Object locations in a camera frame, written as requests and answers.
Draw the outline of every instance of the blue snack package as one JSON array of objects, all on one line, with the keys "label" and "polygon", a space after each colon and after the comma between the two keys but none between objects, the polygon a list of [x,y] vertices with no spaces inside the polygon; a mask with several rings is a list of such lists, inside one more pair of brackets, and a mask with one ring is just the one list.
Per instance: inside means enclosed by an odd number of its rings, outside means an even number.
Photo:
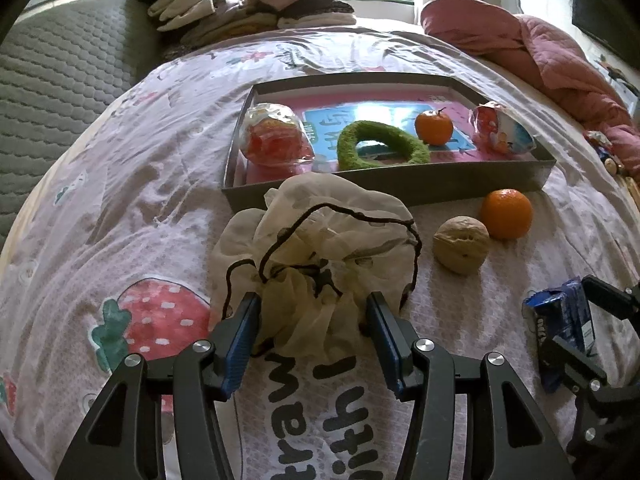
[{"label": "blue snack package", "polygon": [[[572,278],[561,286],[536,292],[523,304],[533,310],[536,321],[538,353],[547,337],[559,335],[587,357],[595,355],[595,334],[589,301],[580,278]],[[562,383],[560,370],[538,359],[544,391],[554,393]]]}]

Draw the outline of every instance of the red strawberry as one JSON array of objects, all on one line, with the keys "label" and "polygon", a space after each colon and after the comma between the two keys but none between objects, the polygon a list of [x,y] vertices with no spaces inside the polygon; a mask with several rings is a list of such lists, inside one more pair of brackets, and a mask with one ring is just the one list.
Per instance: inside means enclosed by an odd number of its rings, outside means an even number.
[{"label": "red strawberry", "polygon": [[4,383],[4,393],[6,395],[6,408],[9,415],[14,416],[15,413],[15,383],[9,377],[9,374],[5,372],[2,375],[2,382]]},{"label": "red strawberry", "polygon": [[[131,313],[123,334],[129,351],[147,360],[176,355],[209,333],[209,305],[177,283],[141,280],[120,295],[118,306]],[[162,410],[172,412],[173,408],[173,397],[163,397]]]}]

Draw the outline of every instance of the white bedsheet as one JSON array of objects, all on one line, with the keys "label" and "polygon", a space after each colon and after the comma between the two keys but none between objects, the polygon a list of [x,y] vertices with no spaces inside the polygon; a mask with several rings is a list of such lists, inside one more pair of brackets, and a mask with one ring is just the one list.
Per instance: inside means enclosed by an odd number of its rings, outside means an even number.
[{"label": "white bedsheet", "polygon": [[[451,352],[476,358],[502,352],[566,443],[573,427],[572,396],[564,390],[552,396],[542,392],[535,336],[520,305],[529,291],[576,275],[597,274],[617,286],[637,281],[638,212],[574,121],[455,48],[411,32],[281,30],[225,41],[153,71],[111,108],[113,114],[85,149],[65,159],[48,187],[39,190],[33,218],[24,215],[18,243],[3,253],[0,376],[15,384],[16,394],[13,415],[0,404],[0,429],[14,449],[20,447],[21,458],[31,457],[26,462],[37,480],[52,478],[88,399],[108,378],[93,336],[105,323],[104,302],[113,299],[121,311],[133,310],[145,294],[153,303],[165,300],[168,290],[190,290],[192,303],[208,301],[210,276],[217,271],[208,266],[208,256],[232,215],[220,191],[223,165],[251,86],[380,66],[461,79],[508,105],[558,160],[543,192],[529,195],[535,211],[530,234],[517,242],[492,242],[478,276],[455,276],[434,263],[430,238],[446,219],[476,215],[480,199],[412,208],[425,248],[417,288],[403,315],[419,334]],[[163,316],[182,306],[179,301],[162,305],[164,311],[157,312]],[[609,380],[625,383],[636,371],[640,342],[628,324],[597,308],[593,315]],[[166,330],[160,325],[159,331]],[[192,326],[193,339],[206,329]],[[147,338],[129,337],[129,351],[174,343],[157,334]],[[251,360],[234,402],[218,410],[236,479],[303,478],[286,467],[313,470],[316,478],[346,479],[354,470],[360,474],[352,478],[394,477],[411,406],[386,390],[372,349],[363,349],[352,370],[332,378],[319,378],[316,365],[273,353]],[[337,404],[347,400],[348,410],[360,408],[359,415],[343,425],[327,423]],[[298,423],[281,433],[280,416],[297,417]],[[330,447],[347,430],[368,434],[357,447],[358,458]],[[461,418],[456,431],[452,471],[459,476]],[[308,452],[287,466],[278,461],[287,445]],[[165,455],[168,478],[179,478],[175,438]],[[289,476],[278,476],[287,471]]]}]

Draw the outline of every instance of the mesh bag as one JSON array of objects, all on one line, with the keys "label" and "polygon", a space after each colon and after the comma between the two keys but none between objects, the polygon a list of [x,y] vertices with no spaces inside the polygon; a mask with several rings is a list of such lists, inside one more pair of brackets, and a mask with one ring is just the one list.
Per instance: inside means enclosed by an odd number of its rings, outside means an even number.
[{"label": "mesh bag", "polygon": [[422,243],[397,198],[334,174],[304,173],[265,194],[216,244],[212,304],[230,316],[247,291],[262,297],[254,352],[336,360],[364,344],[367,296],[382,292],[398,313],[415,287]]}]

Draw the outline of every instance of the pink comforter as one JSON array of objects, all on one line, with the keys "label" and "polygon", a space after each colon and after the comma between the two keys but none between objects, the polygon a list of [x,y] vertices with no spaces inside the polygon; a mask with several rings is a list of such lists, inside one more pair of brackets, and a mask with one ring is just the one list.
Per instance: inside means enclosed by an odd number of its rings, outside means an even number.
[{"label": "pink comforter", "polygon": [[603,132],[640,182],[640,134],[614,89],[566,32],[481,0],[431,0],[420,22],[426,34],[483,56],[540,90],[585,130]]}]

